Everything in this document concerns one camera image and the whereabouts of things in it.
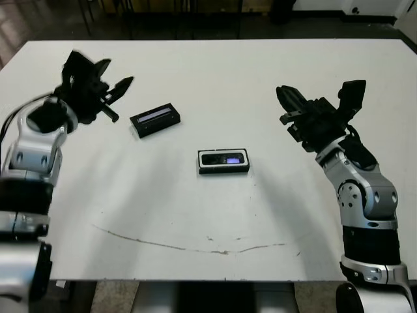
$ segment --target black case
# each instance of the black case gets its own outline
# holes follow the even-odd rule
[[[169,108],[170,111],[162,115],[153,117],[152,119],[149,119],[147,121],[139,122],[140,118],[146,117],[149,114],[156,113],[166,108]],[[158,132],[161,129],[170,127],[181,122],[179,113],[176,111],[176,109],[173,107],[171,103],[165,104],[163,106],[141,113],[139,115],[132,116],[130,120],[136,128],[137,134],[140,138],[143,138],[145,136],[153,134],[154,132]]]
[[[230,150],[243,150],[246,155],[246,160],[248,160],[247,165],[240,165],[240,166],[213,166],[210,168],[202,168],[200,165],[200,152],[205,151],[230,151]],[[250,162],[249,162],[249,156],[246,149],[239,148],[239,149],[211,149],[211,150],[198,150],[197,152],[197,159],[198,159],[198,170],[199,174],[223,174],[223,173],[248,173],[250,169]]]

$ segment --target small display screen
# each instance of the small display screen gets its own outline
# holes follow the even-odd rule
[[[146,116],[140,117],[139,119],[137,119],[137,121],[139,123],[143,123],[145,121],[148,121],[149,119],[153,119],[154,117],[158,117],[158,116],[161,116],[163,114],[169,113],[170,111],[171,111],[170,108],[165,108],[165,109],[162,109],[162,110],[157,111],[155,113],[151,113],[151,114],[148,114]]]
[[[242,153],[215,153],[201,156],[203,165],[242,164],[245,162]]]
[[[227,158],[226,162],[228,164],[238,164],[238,163],[240,163],[240,160],[238,158]]]

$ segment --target table leg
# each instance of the table leg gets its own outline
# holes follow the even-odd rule
[[[90,27],[89,27],[89,24],[87,23],[87,19],[85,18],[84,8],[83,8],[83,4],[81,3],[81,0],[78,0],[78,5],[79,5],[79,9],[81,10],[81,14],[83,16],[85,28],[87,29],[87,32],[89,36],[91,37]]]

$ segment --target scratch mark on table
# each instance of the scratch mark on table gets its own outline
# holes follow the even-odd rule
[[[251,250],[255,250],[255,249],[270,248],[270,247],[273,247],[273,246],[285,246],[285,243],[274,243],[272,245],[253,246],[251,248],[247,248],[247,249],[239,250],[239,251],[227,251],[227,250],[224,250],[224,251],[213,251],[213,250],[208,251],[208,250],[198,250],[198,249],[189,249],[189,248],[183,248],[181,246],[171,246],[171,245],[165,245],[163,243],[154,243],[152,241],[145,241],[145,240],[141,240],[141,239],[131,238],[131,237],[119,235],[118,233],[113,233],[112,231],[109,231],[109,230],[105,230],[105,229],[100,228],[100,227],[98,227],[97,225],[94,225],[94,224],[91,224],[91,225],[94,226],[95,228],[97,228],[98,230],[104,231],[105,233],[108,233],[109,235],[115,236],[117,238],[126,239],[126,240],[129,240],[129,241],[135,241],[137,243],[143,243],[145,245],[161,246],[161,247],[164,247],[164,248],[181,250],[181,251],[188,251],[188,252],[222,254],[224,256],[228,256],[229,254],[245,253],[247,251],[251,251]]]
[[[243,252],[255,250],[255,249],[269,248],[270,246],[285,246],[285,243],[274,243],[273,245],[265,245],[265,246],[253,246],[251,248],[238,251],[237,253],[243,253]]]

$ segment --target silver robot arm segment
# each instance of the silver robot arm segment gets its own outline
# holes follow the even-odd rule
[[[78,123],[90,124],[103,111],[116,122],[109,105],[128,90],[133,77],[112,90],[100,77],[109,59],[93,63],[73,51],[66,61],[63,82],[50,95],[38,97],[12,112],[0,131],[0,143],[15,116],[18,139],[0,173],[0,311],[27,312],[28,303],[46,293],[51,273],[51,245],[39,240],[48,234],[53,189],[62,164],[61,146]]]
[[[345,82],[335,109],[325,98],[307,101],[292,87],[277,88],[288,112],[280,121],[316,161],[336,191],[345,253],[340,267],[349,283],[336,293],[339,313],[415,313],[407,266],[401,262],[395,210],[397,191],[376,158],[348,124],[362,108],[365,81]],[[383,306],[375,306],[380,299]]]

